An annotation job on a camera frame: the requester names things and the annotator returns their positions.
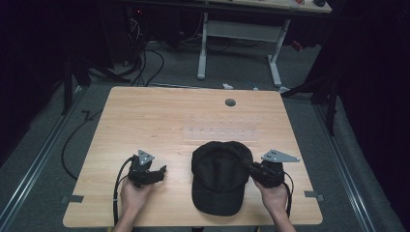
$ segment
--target light wood surface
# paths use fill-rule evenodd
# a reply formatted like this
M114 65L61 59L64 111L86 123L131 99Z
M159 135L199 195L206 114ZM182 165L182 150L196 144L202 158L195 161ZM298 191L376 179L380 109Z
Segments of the light wood surface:
M236 105L225 105L226 99L235 100ZM251 178L242 209L235 216L210 216L193 206L191 155L211 140L242 142L250 148L255 161L272 148L300 158L300 162L284 164L295 183L291 221L322 221L316 199L305 197L304 191L312 190L312 186L279 93L114 87L73 191L73 195L84 199L82 203L69 204L64 224L113 225L115 179L124 161L137 154L138 149L156 157L152 170L167 165L167 172L164 181L154 187L136 226L272 224Z
M318 7L313 0L305 0L304 4L298 4L295 0L208 0L210 3L224 3L234 5L246 5L253 7L264 7L273 9L284 9L296 12L324 13L329 14L332 8L328 3L323 7Z

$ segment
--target wrist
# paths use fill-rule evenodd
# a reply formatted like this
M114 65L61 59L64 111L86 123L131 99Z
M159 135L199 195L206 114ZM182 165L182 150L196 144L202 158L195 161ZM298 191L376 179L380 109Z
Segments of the wrist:
M268 211L273 220L287 218L287 213L283 209L270 209Z
M127 207L124 209L123 214L121 215L122 218L125 218L126 220L136 220L136 216L138 215L138 209L136 208L131 208Z

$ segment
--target black baseball cap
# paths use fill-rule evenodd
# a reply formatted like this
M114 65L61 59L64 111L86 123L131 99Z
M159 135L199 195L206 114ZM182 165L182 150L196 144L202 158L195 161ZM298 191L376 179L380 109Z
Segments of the black baseball cap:
M192 201L196 209L215 216L233 216L244 201L249 179L250 149L240 142L212 141L192 153Z

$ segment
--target right hand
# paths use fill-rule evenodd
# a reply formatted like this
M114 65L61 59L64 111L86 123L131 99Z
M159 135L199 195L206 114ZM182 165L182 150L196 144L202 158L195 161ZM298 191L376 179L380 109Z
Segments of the right hand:
M263 205L270 213L286 212L287 190L283 184L275 188L265 188L259 182L253 181L262 193Z

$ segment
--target hand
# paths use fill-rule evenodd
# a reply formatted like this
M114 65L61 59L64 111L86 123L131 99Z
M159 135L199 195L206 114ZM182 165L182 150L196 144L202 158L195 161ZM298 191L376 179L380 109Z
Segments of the hand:
M259 182L253 180L262 193L262 201L265 208L274 221L278 232L295 232L296 229L290 222L286 213L287 189L284 185L275 188L265 188Z
M137 188L129 179L124 178L121 188L121 203L123 204L123 214L114 227L115 232L132 231L133 224L141 209L148 200L149 194L154 184Z
M253 180L262 193L262 201L270 213L286 212L287 190L284 185L276 188L265 188L259 182Z
M144 207L148 200L154 184L137 188L132 181L124 179L123 187L121 188L121 203L123 204L123 214L137 214Z

